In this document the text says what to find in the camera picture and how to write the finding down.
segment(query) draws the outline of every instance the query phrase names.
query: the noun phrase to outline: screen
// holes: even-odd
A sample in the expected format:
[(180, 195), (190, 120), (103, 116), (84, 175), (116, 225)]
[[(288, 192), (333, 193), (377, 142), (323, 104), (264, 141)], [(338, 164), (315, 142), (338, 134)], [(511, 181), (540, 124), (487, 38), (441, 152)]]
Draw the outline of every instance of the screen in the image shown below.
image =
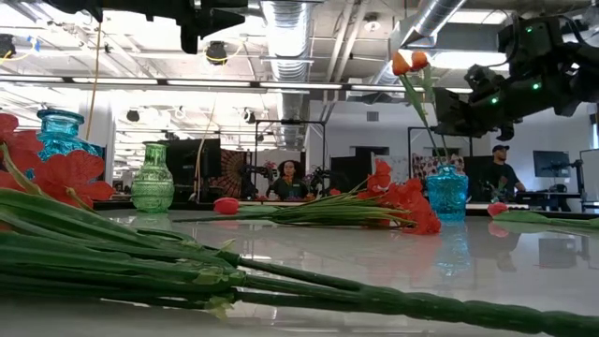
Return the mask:
[(534, 176), (538, 178), (569, 178), (570, 155), (563, 151), (534, 151)]

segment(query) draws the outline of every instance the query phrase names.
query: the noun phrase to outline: white table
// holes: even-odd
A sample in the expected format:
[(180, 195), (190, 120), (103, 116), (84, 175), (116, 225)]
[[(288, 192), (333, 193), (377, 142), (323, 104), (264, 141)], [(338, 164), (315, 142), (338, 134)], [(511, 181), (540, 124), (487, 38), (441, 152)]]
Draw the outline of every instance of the white table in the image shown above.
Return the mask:
[[(235, 239), (234, 250), (247, 257), (377, 286), (599, 314), (599, 241), (593, 238), (552, 232), (499, 233), (506, 235), (499, 238), (489, 234), (487, 218), (468, 218), (464, 227), (420, 237), (387, 230), (277, 227), (260, 221), (172, 225), (166, 216), (103, 214), (133, 226), (172, 228), (215, 246)], [(169, 217), (208, 214), (181, 211)], [(227, 322), (220, 322), (201, 312), (128, 303), (3, 298), (0, 336), (520, 336), (404, 316), (246, 303), (237, 303), (228, 315)]]

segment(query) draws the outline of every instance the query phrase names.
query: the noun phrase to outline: black cap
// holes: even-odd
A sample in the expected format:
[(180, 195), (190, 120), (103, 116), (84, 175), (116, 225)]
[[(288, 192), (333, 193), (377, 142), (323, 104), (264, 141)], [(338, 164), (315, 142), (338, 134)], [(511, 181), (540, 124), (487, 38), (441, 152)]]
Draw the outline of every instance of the black cap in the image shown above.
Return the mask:
[(500, 151), (500, 150), (506, 150), (507, 151), (507, 150), (509, 150), (509, 146), (507, 146), (507, 145), (495, 145), (493, 147), (492, 153), (494, 153), (495, 151)]

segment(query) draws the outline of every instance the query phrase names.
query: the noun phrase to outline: studio light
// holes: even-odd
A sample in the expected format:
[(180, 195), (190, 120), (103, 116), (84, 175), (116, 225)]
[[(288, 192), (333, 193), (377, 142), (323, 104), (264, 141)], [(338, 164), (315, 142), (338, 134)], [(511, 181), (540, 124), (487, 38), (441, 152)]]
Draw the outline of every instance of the studio light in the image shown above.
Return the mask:
[(127, 121), (139, 122), (139, 112), (137, 110), (129, 110), (127, 112)]

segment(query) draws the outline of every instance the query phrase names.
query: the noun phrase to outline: woman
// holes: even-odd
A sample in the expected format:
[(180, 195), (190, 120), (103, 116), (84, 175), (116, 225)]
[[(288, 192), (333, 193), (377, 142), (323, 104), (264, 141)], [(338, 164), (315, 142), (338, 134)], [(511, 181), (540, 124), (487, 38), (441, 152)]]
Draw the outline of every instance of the woman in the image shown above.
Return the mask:
[(301, 180), (301, 164), (294, 160), (287, 160), (279, 165), (281, 177), (274, 181), (266, 191), (268, 197), (270, 191), (279, 196), (280, 200), (303, 199), (308, 195), (308, 187)]

